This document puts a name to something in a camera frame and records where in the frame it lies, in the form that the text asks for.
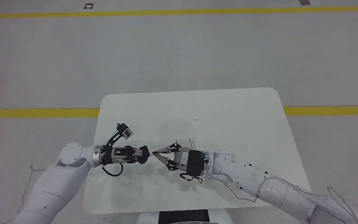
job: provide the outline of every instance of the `cable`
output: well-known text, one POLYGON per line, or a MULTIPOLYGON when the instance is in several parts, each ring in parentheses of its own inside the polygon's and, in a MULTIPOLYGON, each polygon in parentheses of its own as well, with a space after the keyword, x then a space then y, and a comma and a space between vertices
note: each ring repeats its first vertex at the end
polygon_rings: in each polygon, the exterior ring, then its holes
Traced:
POLYGON ((30 182, 31 182, 31 178, 32 178, 32 175, 34 172, 38 172, 38 171, 44 171, 46 169, 40 169, 40 170, 36 170, 34 169, 34 167, 32 166, 32 164, 30 164, 30 170, 31 170, 31 173, 30 173, 30 177, 29 177, 29 180, 27 181, 27 184, 26 184, 26 188, 25 190, 23 191, 22 193, 22 197, 21 197, 21 206, 20 208, 16 211, 16 213, 12 216, 12 218, 10 218, 10 220, 6 221, 6 222, 0 222, 0 224, 7 224, 9 222, 11 222, 14 218, 16 218, 18 216, 18 214, 20 213, 20 211, 22 210, 22 207, 23 207, 23 204, 25 204, 25 195, 26 195, 26 192, 27 192, 27 189, 29 188, 29 185, 30 185, 30 182))
POLYGON ((334 190, 331 186, 327 186, 327 190, 329 192, 329 194, 331 195, 331 197, 343 208, 344 211, 346 211, 357 223, 358 223, 358 218, 357 216, 354 214, 353 209, 351 208, 351 206, 347 203, 347 201, 336 191, 334 190), (346 204, 346 206, 349 208, 349 210, 351 211, 351 213, 346 210, 345 207, 342 206, 342 204, 333 196, 331 190, 333 190, 338 197, 346 204))
POLYGON ((119 172, 119 174, 111 174, 110 172, 108 172, 108 171, 105 169, 105 166, 103 166, 102 169, 103 169, 103 171, 104 171, 106 174, 108 174, 108 175, 110 175, 110 176, 119 176, 119 175, 121 175, 122 172, 123 172, 123 164, 120 164, 120 165, 121 165, 121 171, 119 172))

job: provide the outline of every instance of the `yellow stripe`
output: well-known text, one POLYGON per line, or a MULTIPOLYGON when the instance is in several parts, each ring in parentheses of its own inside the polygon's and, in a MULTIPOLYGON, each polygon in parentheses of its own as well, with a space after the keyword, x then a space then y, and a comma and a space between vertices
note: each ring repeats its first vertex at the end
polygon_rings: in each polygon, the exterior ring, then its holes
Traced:
MULTIPOLYGON (((286 106, 286 116, 358 116, 358 106, 286 106)), ((0 118, 97 118, 99 108, 0 109, 0 118)))
POLYGON ((0 118, 98 118, 99 108, 0 109, 0 118))
POLYGON ((299 8, 223 8, 192 10, 145 10, 109 12, 42 12, 3 13, 0 18, 48 18, 48 17, 105 17, 105 16, 160 16, 200 14, 264 14, 264 13, 307 13, 307 12, 357 12, 357 6, 350 7, 299 7, 299 8))
POLYGON ((356 116, 358 106, 287 106, 286 116, 356 116))

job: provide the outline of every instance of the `floor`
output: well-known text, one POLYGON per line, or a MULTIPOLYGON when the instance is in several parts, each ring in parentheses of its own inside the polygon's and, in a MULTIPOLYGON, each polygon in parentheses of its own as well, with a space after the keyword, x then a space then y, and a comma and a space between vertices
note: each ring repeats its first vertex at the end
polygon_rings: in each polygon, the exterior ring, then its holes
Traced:
MULTIPOLYGON (((310 2, 306 7, 358 6, 353 0, 310 2)), ((0 15, 82 12, 85 3, 5 0, 0 15)), ((93 11, 302 7, 298 0, 91 3, 93 11)), ((250 87, 273 87, 284 106, 358 105, 356 21, 358 13, 347 11, 0 16, 0 108, 98 108, 108 94, 250 87)), ((312 190, 326 193, 330 185, 358 203, 358 116, 288 121, 312 190)), ((0 222, 19 208, 29 165, 47 167, 69 142, 90 146, 96 123, 96 118, 0 119, 0 222)), ((135 223, 136 213, 86 214, 83 192, 84 185, 53 223, 135 223)), ((235 223, 297 223, 273 207, 230 213, 235 223)))

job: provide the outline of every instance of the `black panel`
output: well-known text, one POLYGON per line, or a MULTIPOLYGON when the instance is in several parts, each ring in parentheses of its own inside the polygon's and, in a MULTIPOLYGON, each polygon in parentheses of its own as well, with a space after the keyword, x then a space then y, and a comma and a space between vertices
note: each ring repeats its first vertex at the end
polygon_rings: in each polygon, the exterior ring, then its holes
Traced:
POLYGON ((158 224, 186 221, 210 222, 208 210, 170 211, 159 213, 158 224))

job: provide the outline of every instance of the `small object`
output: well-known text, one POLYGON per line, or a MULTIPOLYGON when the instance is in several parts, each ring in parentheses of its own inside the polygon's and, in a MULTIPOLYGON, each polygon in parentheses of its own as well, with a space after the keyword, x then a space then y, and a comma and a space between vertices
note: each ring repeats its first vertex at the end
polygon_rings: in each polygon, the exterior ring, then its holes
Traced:
POLYGON ((299 2, 301 3, 302 6, 310 6, 311 3, 309 3, 308 0, 299 0, 299 2))
POLYGON ((84 5, 84 10, 91 10, 91 9, 93 9, 93 6, 94 6, 95 4, 94 3, 86 3, 85 5, 84 5))
POLYGON ((169 147, 153 151, 153 156, 155 156, 161 163, 165 164, 170 171, 184 171, 180 174, 181 178, 187 181, 197 179, 199 180, 199 183, 202 183, 202 175, 205 167, 209 163, 209 156, 207 154, 201 151, 192 150, 190 147, 182 147, 177 142, 169 147), (173 160, 161 155, 169 153, 174 153, 173 160))

